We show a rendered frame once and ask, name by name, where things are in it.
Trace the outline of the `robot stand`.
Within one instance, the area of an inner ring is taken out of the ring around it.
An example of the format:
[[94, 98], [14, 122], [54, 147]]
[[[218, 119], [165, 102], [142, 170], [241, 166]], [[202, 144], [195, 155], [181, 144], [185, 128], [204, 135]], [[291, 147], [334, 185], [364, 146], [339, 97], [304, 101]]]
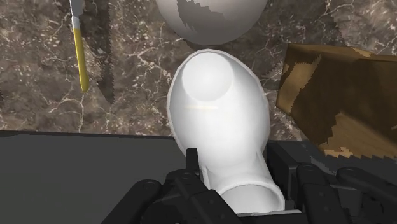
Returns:
[[0, 224], [101, 224], [135, 182], [184, 166], [171, 137], [0, 130]]

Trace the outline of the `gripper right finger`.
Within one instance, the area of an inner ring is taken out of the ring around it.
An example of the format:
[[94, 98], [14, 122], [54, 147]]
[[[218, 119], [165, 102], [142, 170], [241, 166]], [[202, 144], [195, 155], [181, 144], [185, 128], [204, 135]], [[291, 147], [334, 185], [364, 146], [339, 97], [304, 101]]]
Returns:
[[275, 183], [300, 213], [298, 224], [397, 224], [397, 186], [358, 167], [334, 175], [298, 162], [288, 149], [301, 144], [271, 141], [267, 164]]

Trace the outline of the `brown paper bag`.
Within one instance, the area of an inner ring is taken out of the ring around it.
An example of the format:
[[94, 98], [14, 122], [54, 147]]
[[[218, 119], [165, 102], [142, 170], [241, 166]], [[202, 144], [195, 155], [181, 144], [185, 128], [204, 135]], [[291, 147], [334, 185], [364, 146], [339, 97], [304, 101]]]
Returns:
[[397, 158], [397, 56], [288, 45], [277, 107], [327, 155]]

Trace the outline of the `white bottle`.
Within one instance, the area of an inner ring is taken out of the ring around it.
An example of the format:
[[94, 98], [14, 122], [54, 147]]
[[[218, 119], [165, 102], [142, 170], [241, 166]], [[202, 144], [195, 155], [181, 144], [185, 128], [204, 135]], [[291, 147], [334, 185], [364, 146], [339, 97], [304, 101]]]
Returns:
[[197, 149], [205, 186], [234, 212], [284, 210], [284, 196], [263, 157], [269, 103], [244, 63], [219, 50], [191, 54], [172, 80], [167, 116], [180, 150]]

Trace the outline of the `yellow handled knife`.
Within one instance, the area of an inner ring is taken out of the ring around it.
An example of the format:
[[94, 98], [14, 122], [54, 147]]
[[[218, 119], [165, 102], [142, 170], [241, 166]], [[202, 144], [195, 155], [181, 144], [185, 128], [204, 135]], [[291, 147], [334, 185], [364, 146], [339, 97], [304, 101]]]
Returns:
[[85, 64], [85, 52], [80, 27], [80, 15], [83, 14], [83, 0], [69, 0], [71, 10], [71, 22], [74, 35], [74, 45], [76, 49], [76, 58], [78, 63], [78, 72], [80, 79], [81, 91], [86, 92], [89, 88], [89, 78]]

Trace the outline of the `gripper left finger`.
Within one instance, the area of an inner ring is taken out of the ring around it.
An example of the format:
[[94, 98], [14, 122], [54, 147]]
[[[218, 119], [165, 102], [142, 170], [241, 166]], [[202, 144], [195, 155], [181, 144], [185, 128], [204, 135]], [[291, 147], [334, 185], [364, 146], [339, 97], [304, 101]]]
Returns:
[[186, 150], [186, 168], [164, 184], [144, 179], [123, 196], [102, 224], [242, 224], [215, 190], [200, 180], [196, 148]]

